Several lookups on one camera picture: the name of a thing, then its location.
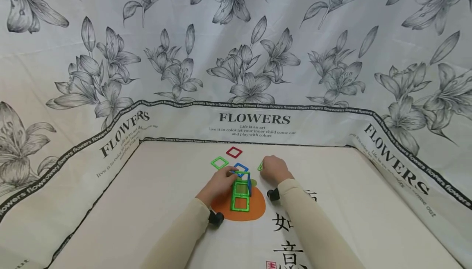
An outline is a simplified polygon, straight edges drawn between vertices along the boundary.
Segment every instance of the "right hand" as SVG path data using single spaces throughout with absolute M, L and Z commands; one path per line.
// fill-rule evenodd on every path
M 267 182 L 274 184 L 275 186 L 278 186 L 286 179 L 294 179 L 294 176 L 289 172 L 285 161 L 275 155 L 264 157 L 261 176 Z

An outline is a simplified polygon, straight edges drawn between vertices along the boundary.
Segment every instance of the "left hand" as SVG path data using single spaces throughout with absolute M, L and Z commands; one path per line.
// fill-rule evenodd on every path
M 238 169 L 233 166 L 226 166 L 211 177 L 207 185 L 197 194 L 195 198 L 201 200 L 208 208 L 211 202 L 221 194 L 227 192 L 233 183 L 236 181 L 237 175 L 231 173 L 231 171 L 237 171 Z

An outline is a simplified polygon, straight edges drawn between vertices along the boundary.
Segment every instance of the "fabric backdrop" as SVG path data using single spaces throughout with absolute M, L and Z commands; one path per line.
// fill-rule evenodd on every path
M 143 141 L 358 148 L 472 268 L 472 0 L 0 0 L 0 267 Z

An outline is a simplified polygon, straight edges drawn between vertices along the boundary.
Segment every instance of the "hand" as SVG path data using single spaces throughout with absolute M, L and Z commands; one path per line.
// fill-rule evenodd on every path
M 285 161 L 275 155 L 264 157 L 261 176 L 275 186 L 278 186 L 286 179 L 294 179 L 292 173 L 287 169 Z
M 208 208 L 211 202 L 221 194 L 226 193 L 233 183 L 236 181 L 237 175 L 231 173 L 231 171 L 237 171 L 238 169 L 233 166 L 226 166 L 211 177 L 207 185 L 200 191 L 195 198 L 201 200 Z

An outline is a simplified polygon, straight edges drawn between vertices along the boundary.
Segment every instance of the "chinese character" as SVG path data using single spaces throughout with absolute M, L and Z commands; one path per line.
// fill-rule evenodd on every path
M 277 263 L 266 261 L 266 269 L 277 269 Z
M 284 253 L 284 264 L 289 265 L 289 267 L 285 266 L 286 269 L 295 269 L 296 263 L 296 253 L 303 253 L 303 250 L 295 250 L 296 244 L 290 244 L 287 241 L 287 244 L 282 245 L 283 250 L 274 250 L 274 251 L 284 251 L 290 253 Z
M 295 265 L 290 265 L 290 267 L 287 267 L 287 266 L 284 266 L 284 267 L 285 267 L 285 269 L 295 269 L 296 267 L 294 267 L 294 266 L 295 266 Z M 307 266 L 303 266 L 303 265 L 300 265 L 300 266 L 301 266 L 301 267 L 299 267 L 299 268 L 308 269 Z
M 279 226 L 279 228 L 274 231 L 282 230 L 282 228 L 288 231 L 289 228 L 293 228 L 291 224 L 292 221 L 285 219 L 285 217 L 283 216 L 280 216 L 279 213 L 276 213 L 276 214 L 277 214 L 277 219 L 272 219 L 272 220 L 277 221 L 275 225 Z
M 305 190 L 306 194 L 310 195 L 311 198 L 313 198 L 315 201 L 317 201 L 316 198 L 316 192 L 311 192 L 311 190 Z

